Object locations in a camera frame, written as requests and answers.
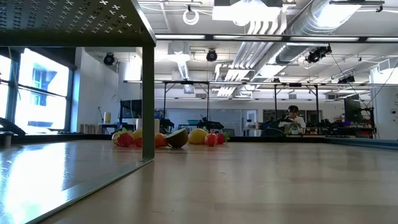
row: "security camera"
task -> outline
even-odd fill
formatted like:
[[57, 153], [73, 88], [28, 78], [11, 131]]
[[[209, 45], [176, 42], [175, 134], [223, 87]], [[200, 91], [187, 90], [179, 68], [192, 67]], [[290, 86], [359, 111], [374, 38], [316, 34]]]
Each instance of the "security camera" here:
[[114, 65], [115, 64], [115, 59], [113, 57], [113, 53], [106, 53], [106, 56], [104, 58], [104, 64], [105, 65]]
[[209, 50], [209, 52], [207, 53], [206, 59], [208, 62], [214, 62], [215, 60], [217, 60], [216, 50]]

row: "white wall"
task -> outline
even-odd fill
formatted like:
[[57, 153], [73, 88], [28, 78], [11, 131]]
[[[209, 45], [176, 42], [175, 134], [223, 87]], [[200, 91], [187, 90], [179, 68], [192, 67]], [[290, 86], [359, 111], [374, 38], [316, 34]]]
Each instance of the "white wall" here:
[[[373, 69], [370, 75], [371, 83], [398, 83], [398, 73], [392, 68], [379, 72]], [[374, 110], [374, 122], [380, 139], [398, 139], [398, 87], [384, 86], [371, 88]]]
[[80, 124], [100, 123], [98, 107], [102, 113], [110, 112], [111, 123], [115, 123], [120, 99], [139, 97], [137, 90], [128, 88], [130, 84], [123, 83], [117, 73], [95, 60], [84, 48], [77, 48], [75, 64], [78, 70], [73, 85], [71, 131], [79, 131]]

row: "window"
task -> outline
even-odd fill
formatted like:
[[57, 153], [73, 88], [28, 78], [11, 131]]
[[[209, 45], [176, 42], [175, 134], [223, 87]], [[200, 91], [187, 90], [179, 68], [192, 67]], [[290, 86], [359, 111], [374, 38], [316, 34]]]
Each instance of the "window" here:
[[26, 126], [63, 129], [67, 101], [64, 97], [19, 90], [15, 121], [22, 129]]
[[64, 129], [69, 68], [29, 49], [21, 54], [15, 123]]
[[11, 59], [0, 55], [0, 79], [9, 81], [11, 70]]
[[0, 85], [0, 118], [6, 117], [8, 86]]
[[[11, 70], [11, 60], [0, 55], [0, 79], [9, 81]], [[0, 117], [6, 117], [8, 100], [8, 85], [7, 83], [0, 84]]]
[[21, 55], [19, 84], [66, 96], [69, 68], [29, 49]]

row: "ceiling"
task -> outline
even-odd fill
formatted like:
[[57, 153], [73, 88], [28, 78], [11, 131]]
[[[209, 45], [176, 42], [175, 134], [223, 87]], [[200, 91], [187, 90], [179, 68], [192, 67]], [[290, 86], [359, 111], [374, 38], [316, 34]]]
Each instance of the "ceiling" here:
[[[183, 21], [183, 13], [186, 6], [169, 6], [167, 4], [145, 4], [139, 1], [144, 14], [149, 20], [156, 34], [245, 34], [249, 25], [236, 26], [231, 21], [213, 21], [211, 14], [214, 5], [213, 0], [201, 1], [202, 7], [192, 9], [204, 10], [207, 14], [199, 13], [199, 21], [195, 25], [188, 25]], [[288, 22], [308, 4], [309, 0], [296, 0], [297, 5], [287, 10]], [[398, 1], [385, 0], [384, 10], [397, 11]], [[398, 13], [382, 11], [361, 12], [363, 10], [376, 10], [378, 6], [363, 6], [355, 12], [348, 21], [337, 28], [331, 35], [396, 35], [398, 31]], [[170, 74], [177, 70], [177, 63], [165, 60], [168, 54], [169, 41], [158, 41], [155, 48], [155, 75]], [[214, 72], [217, 63], [231, 63], [236, 56], [242, 42], [204, 42], [191, 41], [189, 44], [190, 61], [187, 62], [189, 70]], [[344, 70], [355, 69], [357, 82], [369, 81], [369, 69], [376, 63], [366, 61], [381, 61], [381, 58], [398, 55], [398, 45], [392, 44], [331, 44], [332, 55], [322, 59], [320, 63], [312, 65], [309, 69], [304, 57], [283, 70], [283, 76], [278, 76], [282, 82], [337, 82], [331, 78]], [[215, 49], [219, 62], [207, 62], [206, 54], [209, 49]], [[129, 55], [115, 53], [116, 57], [128, 60]]]

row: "desk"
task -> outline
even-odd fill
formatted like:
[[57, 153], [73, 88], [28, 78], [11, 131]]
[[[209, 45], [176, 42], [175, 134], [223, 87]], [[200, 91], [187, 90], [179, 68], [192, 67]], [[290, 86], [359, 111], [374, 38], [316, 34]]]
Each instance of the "desk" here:
[[257, 128], [245, 128], [243, 129], [243, 136], [250, 136], [250, 131], [254, 131], [254, 133], [256, 133], [256, 131], [262, 131], [261, 129], [257, 129]]
[[197, 125], [197, 124], [179, 124], [179, 125], [178, 125], [178, 130], [179, 130], [179, 129], [182, 129], [182, 128], [184, 128], [184, 127], [195, 127], [195, 128], [197, 128], [198, 125]]

